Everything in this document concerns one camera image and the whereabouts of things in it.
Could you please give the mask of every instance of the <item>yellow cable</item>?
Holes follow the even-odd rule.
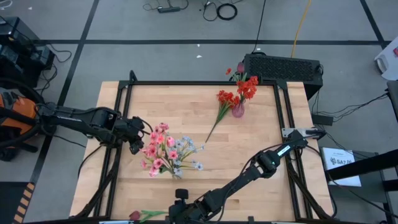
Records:
[[[299,36],[299,32],[300,32],[301,26],[303,25],[303,22],[305,20],[305,16],[307,16],[308,9],[311,6],[311,1],[312,0],[308,0],[307,6],[305,7],[304,15],[303,15],[303,17],[301,18],[301,21],[300,21],[300,25],[298,25],[298,29],[297,29],[297,32],[296,32],[296,37],[294,38],[292,55],[290,57],[294,57],[294,50],[296,48],[297,37]]]

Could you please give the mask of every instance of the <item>black metal frame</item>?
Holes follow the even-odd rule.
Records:
[[[119,86],[118,86],[118,93],[116,95],[116,102],[114,109],[118,110],[120,107],[120,102],[121,102],[121,95],[125,87],[127,87],[127,94],[126,94],[126,100],[124,104],[124,109],[123,109],[123,116],[127,116],[127,112],[129,109],[129,102],[131,99],[131,93],[132,93],[132,87],[134,85],[235,85],[235,82],[190,82],[190,81],[137,81],[137,78],[135,77],[134,74],[130,73],[130,80],[129,81],[120,81]],[[277,114],[278,114],[278,119],[279,119],[279,126],[280,126],[280,134],[282,136],[282,128],[285,127],[284,123],[284,117],[283,117],[283,112],[282,112],[282,105],[280,102],[280,95],[279,95],[279,86],[277,82],[274,81],[263,81],[259,84],[260,86],[272,86],[274,89],[274,95],[275,95],[275,104],[277,108]],[[288,114],[288,119],[289,119],[289,126],[291,128],[294,128],[294,119],[293,119],[293,112],[292,112],[292,107],[290,105],[290,98],[289,98],[289,93],[287,91],[286,85],[284,85],[284,98],[285,98],[285,104],[286,104],[286,109],[287,109],[287,114]],[[116,148],[116,156],[114,163],[120,162],[120,153],[121,153],[121,148],[118,147]],[[101,180],[100,184],[104,182],[104,179],[106,177],[106,174],[108,172],[109,168],[109,162],[111,159],[111,148],[106,148],[105,152],[105,157],[104,157],[104,162],[103,162],[103,168],[101,171]],[[305,177],[304,171],[303,171],[303,166],[302,166],[302,161],[301,158],[299,157],[299,152],[295,151],[295,157],[297,158],[297,170],[299,177],[301,181],[305,184]],[[286,157],[286,164],[287,166],[292,166],[290,162],[290,156]],[[108,201],[106,204],[106,213],[105,217],[110,219],[111,217],[111,212],[112,212],[112,206],[113,206],[113,198],[116,190],[116,180],[117,180],[117,174],[118,172],[116,171],[116,175],[114,176],[113,180],[111,181],[111,187],[109,189],[109,197]],[[294,217],[296,220],[301,219],[300,215],[300,208],[299,208],[299,202],[297,199],[297,192],[296,192],[296,187],[294,181],[289,177],[289,187],[290,187],[290,194],[292,197],[292,205],[293,205],[293,211],[294,211]],[[312,210],[310,208],[309,203],[307,200],[304,198],[304,203],[305,203],[305,214],[307,215],[307,218],[312,219]],[[102,204],[102,198],[99,199],[98,203],[95,206],[94,210],[94,217],[97,217],[100,215],[100,210],[101,210],[101,204]]]

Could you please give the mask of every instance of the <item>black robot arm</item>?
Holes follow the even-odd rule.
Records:
[[[175,204],[169,207],[169,220],[173,224],[205,222],[217,215],[228,197],[258,178],[270,178],[277,170],[280,159],[295,148],[305,148],[307,140],[298,132],[289,135],[290,141],[282,144],[274,151],[259,151],[248,163],[249,167],[240,173],[237,178],[223,188],[210,190],[191,204],[186,204],[188,198],[186,190],[178,189]]]
[[[144,145],[142,135],[148,134],[143,131],[145,127],[140,118],[127,119],[121,113],[105,107],[79,110],[53,103],[37,104],[36,113],[40,124],[44,126],[60,125],[93,136],[101,144],[116,146],[118,141],[128,141],[133,154],[139,152]]]

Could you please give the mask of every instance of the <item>metal bracket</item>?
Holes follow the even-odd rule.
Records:
[[[288,138],[294,130],[297,130],[305,138],[313,137],[316,140],[321,139],[326,134],[325,131],[318,128],[282,128],[282,137]]]

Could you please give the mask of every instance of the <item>white paper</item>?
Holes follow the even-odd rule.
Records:
[[[322,148],[323,150],[323,159],[325,161],[326,170],[330,170],[336,167],[343,166],[345,164],[350,164],[355,162],[354,155],[352,155],[352,151],[342,150],[342,149],[333,149],[333,148]],[[361,180],[359,176],[348,177],[340,180],[336,180],[337,184],[344,185],[344,186],[354,186],[360,187]],[[335,185],[333,181],[329,182],[329,185]]]

